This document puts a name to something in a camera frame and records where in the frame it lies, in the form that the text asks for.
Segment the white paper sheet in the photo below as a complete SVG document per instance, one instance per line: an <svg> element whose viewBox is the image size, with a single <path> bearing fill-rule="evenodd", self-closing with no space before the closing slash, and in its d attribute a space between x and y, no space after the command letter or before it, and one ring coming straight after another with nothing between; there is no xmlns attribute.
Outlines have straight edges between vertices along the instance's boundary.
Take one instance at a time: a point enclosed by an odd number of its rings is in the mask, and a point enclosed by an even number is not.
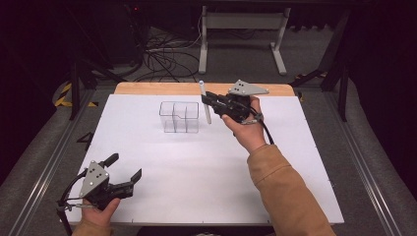
<svg viewBox="0 0 417 236"><path fill-rule="evenodd" d="M266 124L282 153L304 178L330 223L342 223L328 175L297 97L261 96ZM158 116L162 101L200 103L197 134L164 133ZM110 95L80 172L112 153L119 160L106 171L110 183L130 180L140 168L134 196L124 199L113 222L137 225L266 224L268 213L249 176L248 153L218 115L206 121L199 96ZM77 197L82 186L73 188ZM81 219L78 208L70 222Z"/></svg>

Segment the cable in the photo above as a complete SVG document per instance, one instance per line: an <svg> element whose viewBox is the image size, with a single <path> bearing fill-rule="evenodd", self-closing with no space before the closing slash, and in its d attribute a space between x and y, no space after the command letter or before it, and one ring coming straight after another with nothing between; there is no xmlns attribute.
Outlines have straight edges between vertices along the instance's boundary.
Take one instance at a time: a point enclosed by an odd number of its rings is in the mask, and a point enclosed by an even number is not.
<svg viewBox="0 0 417 236"><path fill-rule="evenodd" d="M261 126L262 127L264 127L264 129L265 129L265 131L266 131L266 133L267 133L267 136L268 136L268 139L269 139L269 144L270 145L273 145L274 144L274 142L273 142L273 139L272 139L272 136L270 135L270 133L269 133L269 130L268 130L268 128L267 128L267 125L265 124L265 122L264 122L264 117L263 117L263 114L262 113L259 113L254 107L250 107L251 108L251 113L255 116L255 117L257 117L257 116L261 116L261 118L258 118L257 119L257 121L261 124Z"/></svg>

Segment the forearm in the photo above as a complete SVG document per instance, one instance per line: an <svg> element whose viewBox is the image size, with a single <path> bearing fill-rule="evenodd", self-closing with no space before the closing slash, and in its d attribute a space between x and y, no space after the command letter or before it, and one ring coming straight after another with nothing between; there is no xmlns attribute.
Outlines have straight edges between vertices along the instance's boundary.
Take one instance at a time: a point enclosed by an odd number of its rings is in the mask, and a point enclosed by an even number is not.
<svg viewBox="0 0 417 236"><path fill-rule="evenodd" d="M334 235L313 194L276 146L254 151L248 165L277 235Z"/></svg>
<svg viewBox="0 0 417 236"><path fill-rule="evenodd" d="M111 227L102 227L87 220L82 221L74 230L73 236L110 236L113 234Z"/></svg>

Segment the human hand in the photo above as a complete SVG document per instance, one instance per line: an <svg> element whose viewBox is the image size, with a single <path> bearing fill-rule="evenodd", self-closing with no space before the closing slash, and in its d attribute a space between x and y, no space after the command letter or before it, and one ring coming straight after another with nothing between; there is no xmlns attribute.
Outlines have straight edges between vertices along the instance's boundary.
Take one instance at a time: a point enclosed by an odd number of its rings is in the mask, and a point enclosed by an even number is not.
<svg viewBox="0 0 417 236"><path fill-rule="evenodd" d="M91 205L91 203L83 199L84 205ZM110 226L110 218L113 215L114 211L119 207L120 199L112 200L104 210L99 210L98 208L83 208L82 216L83 219L94 223L101 227Z"/></svg>
<svg viewBox="0 0 417 236"><path fill-rule="evenodd" d="M251 96L251 106L258 112L261 113L260 99ZM248 153L252 153L254 150L264 146L267 142L264 137L264 128L260 123L251 125L241 125L230 118L228 115L222 115L221 119L224 124L233 132L236 136L239 144L245 148ZM247 120L253 120L254 115L250 114Z"/></svg>

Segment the clear plastic container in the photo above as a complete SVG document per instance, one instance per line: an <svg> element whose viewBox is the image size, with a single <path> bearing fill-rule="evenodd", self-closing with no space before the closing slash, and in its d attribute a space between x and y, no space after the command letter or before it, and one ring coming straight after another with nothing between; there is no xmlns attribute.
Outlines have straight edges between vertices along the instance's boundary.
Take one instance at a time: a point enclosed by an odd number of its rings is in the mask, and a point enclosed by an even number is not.
<svg viewBox="0 0 417 236"><path fill-rule="evenodd" d="M165 133L198 133L199 103L162 101L159 117Z"/></svg>

